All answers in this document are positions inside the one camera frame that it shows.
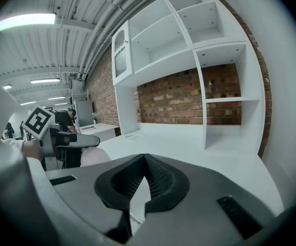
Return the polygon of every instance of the white shelving unit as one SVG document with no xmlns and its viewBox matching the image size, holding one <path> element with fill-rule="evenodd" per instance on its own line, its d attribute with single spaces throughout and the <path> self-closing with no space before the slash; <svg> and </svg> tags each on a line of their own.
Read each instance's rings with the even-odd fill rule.
<svg viewBox="0 0 296 246">
<path fill-rule="evenodd" d="M 117 39 L 121 31 L 122 38 L 129 38 L 125 39 L 128 43 L 122 44 Z M 231 160 L 232 168 L 240 169 L 236 172 L 238 176 L 245 174 L 244 171 L 268 175 L 257 155 L 265 119 L 263 77 L 248 37 L 218 0 L 157 0 L 127 21 L 113 36 L 112 43 L 113 83 L 122 132 L 122 136 L 102 145 L 112 159 L 150 152 L 217 169 L 243 187 L 245 178 L 236 179 L 232 172 L 227 172 L 227 167 L 218 167 L 219 163 Z M 121 49 L 124 49 L 126 70 L 117 74 L 115 59 Z M 232 63 L 237 68 L 241 96 L 206 99 L 201 69 Z M 133 94 L 136 87 L 192 68 L 197 68 L 199 73 L 203 125 L 138 123 Z M 241 124 L 207 125 L 207 104 L 229 101 L 241 102 Z M 244 160 L 256 168 L 248 168 Z M 275 201 L 279 202 L 271 178 L 260 184 L 263 188 L 273 187 L 272 192 L 277 194 Z M 255 188 L 247 187 L 256 194 Z M 265 194 L 257 196 L 268 203 Z"/>
</svg>

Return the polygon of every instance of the fluorescent light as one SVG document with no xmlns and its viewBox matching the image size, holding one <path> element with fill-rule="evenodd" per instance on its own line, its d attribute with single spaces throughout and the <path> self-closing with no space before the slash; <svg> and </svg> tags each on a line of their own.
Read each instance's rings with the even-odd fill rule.
<svg viewBox="0 0 296 246">
<path fill-rule="evenodd" d="M 4 86 L 4 89 L 10 89 L 11 88 L 11 85 L 5 85 Z"/>
<path fill-rule="evenodd" d="M 32 104 L 32 103 L 35 103 L 35 102 L 36 102 L 36 101 L 26 102 L 26 103 L 21 104 L 21 106 L 23 106 L 23 105 L 27 105 L 27 104 Z"/>
<path fill-rule="evenodd" d="M 59 97 L 50 97 L 48 98 L 48 100 L 53 100 L 53 99 L 61 99 L 61 98 L 65 98 L 64 96 L 59 96 Z"/>
<path fill-rule="evenodd" d="M 0 31 L 11 27 L 38 25 L 38 24 L 54 24 L 55 14 L 22 14 L 13 16 L 0 21 Z"/>
<path fill-rule="evenodd" d="M 31 80 L 32 84 L 37 83 L 49 83 L 49 82 L 60 82 L 59 78 L 51 78 L 51 79 L 39 79 L 39 80 Z"/>
</svg>

